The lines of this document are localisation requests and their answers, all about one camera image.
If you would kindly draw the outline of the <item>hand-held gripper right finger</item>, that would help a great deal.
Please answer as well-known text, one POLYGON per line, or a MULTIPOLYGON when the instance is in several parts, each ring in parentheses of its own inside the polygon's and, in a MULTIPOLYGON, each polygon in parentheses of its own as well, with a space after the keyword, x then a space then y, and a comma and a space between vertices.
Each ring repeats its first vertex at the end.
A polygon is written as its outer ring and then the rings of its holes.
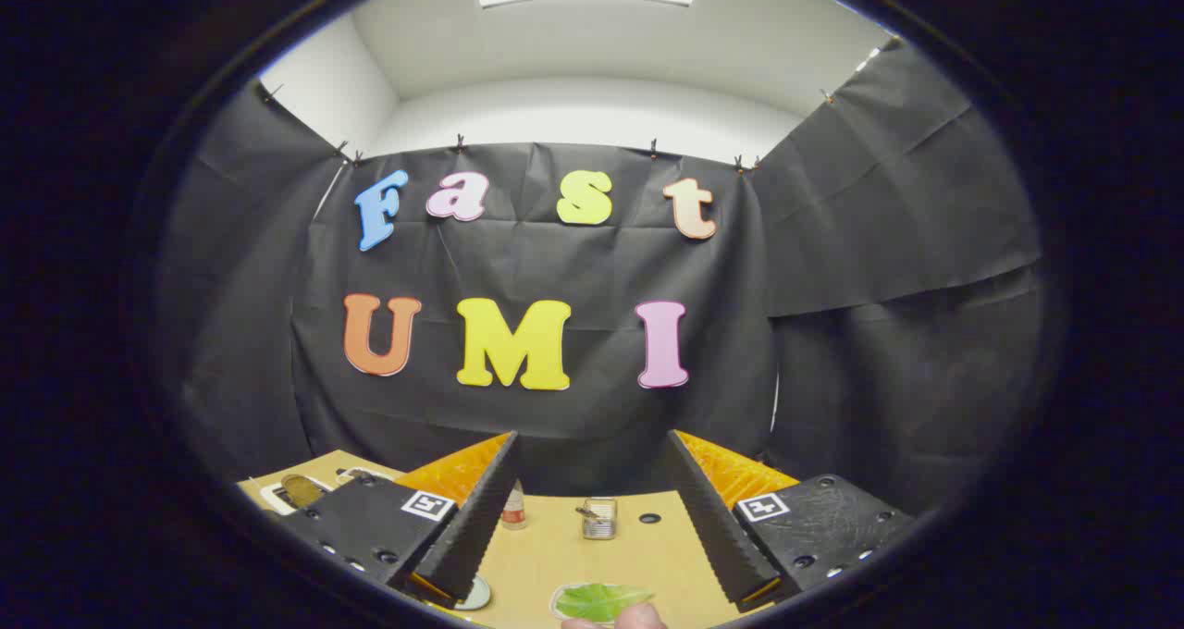
POLYGON ((837 475, 796 480, 684 431, 668 432, 664 464, 738 611, 851 573, 914 521, 837 475))

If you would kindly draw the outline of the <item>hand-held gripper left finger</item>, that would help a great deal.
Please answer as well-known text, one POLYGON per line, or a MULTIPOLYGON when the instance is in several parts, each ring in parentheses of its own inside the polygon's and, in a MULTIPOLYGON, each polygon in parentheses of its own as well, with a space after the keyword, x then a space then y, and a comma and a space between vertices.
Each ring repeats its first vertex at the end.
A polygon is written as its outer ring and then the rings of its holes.
POLYGON ((397 480, 350 480, 276 524, 324 561, 452 609, 471 592, 519 461, 509 431, 397 480))

